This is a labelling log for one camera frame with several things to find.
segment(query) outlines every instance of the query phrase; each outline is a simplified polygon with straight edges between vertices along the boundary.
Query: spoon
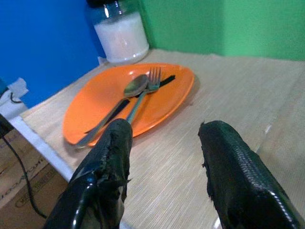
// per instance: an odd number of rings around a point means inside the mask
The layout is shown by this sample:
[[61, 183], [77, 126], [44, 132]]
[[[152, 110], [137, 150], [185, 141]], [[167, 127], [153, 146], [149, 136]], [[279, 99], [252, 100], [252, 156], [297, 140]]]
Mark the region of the spoon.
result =
[[137, 76], [133, 79], [124, 89], [124, 98], [122, 98], [116, 106], [91, 130], [89, 133], [83, 137], [78, 143], [75, 144], [77, 148], [85, 147], [89, 142], [91, 142], [99, 130], [107, 123], [108, 119], [115, 112], [115, 110], [122, 104], [126, 98], [131, 98], [139, 95], [143, 92], [148, 84], [148, 77], [145, 74]]

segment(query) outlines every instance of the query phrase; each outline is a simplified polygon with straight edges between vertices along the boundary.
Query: black cable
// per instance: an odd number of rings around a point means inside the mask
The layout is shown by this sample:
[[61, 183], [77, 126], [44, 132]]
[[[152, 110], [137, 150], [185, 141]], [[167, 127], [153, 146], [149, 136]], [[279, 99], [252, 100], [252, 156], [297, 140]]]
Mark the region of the black cable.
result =
[[22, 101], [13, 100], [13, 92], [10, 93], [10, 100], [12, 101], [12, 103], [15, 103], [15, 104], [21, 104], [22, 103]]
[[19, 155], [17, 154], [17, 152], [15, 151], [15, 149], [11, 146], [11, 144], [6, 140], [6, 138], [4, 137], [4, 135], [1, 133], [0, 131], [0, 134], [1, 134], [1, 138], [4, 140], [4, 142], [8, 145], [8, 147], [11, 149], [11, 151], [14, 153], [14, 155], [16, 156], [16, 158], [18, 159], [20, 165], [21, 165], [21, 168], [23, 170], [23, 173], [24, 173], [24, 177], [25, 177], [25, 180], [27, 182], [27, 187], [28, 187], [28, 193], [29, 193], [29, 197], [30, 197], [30, 202], [31, 202], [31, 205], [34, 209], [34, 211], [40, 215], [41, 217], [43, 218], [47, 218], [46, 215], [44, 215], [36, 206], [35, 204], [35, 201], [34, 201], [34, 196], [33, 196], [33, 192], [32, 192], [32, 188], [31, 188], [31, 184], [30, 184], [30, 181], [29, 181], [29, 178], [28, 178], [28, 174], [27, 174], [27, 171], [25, 170], [25, 167], [19, 157]]

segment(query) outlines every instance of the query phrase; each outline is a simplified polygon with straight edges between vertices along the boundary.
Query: fork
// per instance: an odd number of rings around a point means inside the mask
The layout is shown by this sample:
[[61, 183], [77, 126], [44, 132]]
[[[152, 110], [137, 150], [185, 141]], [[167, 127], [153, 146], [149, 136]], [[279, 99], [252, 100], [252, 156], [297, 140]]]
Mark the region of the fork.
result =
[[129, 122], [129, 124], [132, 123], [132, 120], [135, 116], [135, 113], [137, 112], [144, 96], [146, 94], [150, 94], [153, 92], [156, 92], [160, 87], [160, 79], [161, 79], [161, 68], [153, 68], [149, 70], [148, 74], [148, 84], [146, 89], [140, 94], [137, 103], [132, 108], [132, 111], [129, 113], [128, 117], [126, 118], [126, 121]]

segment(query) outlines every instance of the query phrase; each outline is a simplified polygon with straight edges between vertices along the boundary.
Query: black jar lid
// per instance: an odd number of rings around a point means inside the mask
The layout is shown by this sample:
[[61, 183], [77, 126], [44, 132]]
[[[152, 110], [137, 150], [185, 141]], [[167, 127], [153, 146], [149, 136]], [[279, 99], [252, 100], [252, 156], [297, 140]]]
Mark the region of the black jar lid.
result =
[[87, 3], [92, 8], [101, 7], [105, 4], [114, 3], [116, 0], [87, 0]]

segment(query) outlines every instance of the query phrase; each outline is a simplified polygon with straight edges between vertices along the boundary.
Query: green wall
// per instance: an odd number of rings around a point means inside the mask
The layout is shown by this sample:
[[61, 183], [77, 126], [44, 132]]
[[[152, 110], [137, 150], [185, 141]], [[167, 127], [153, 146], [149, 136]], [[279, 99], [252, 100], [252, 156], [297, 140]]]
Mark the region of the green wall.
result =
[[305, 60], [305, 0], [139, 0], [152, 48]]

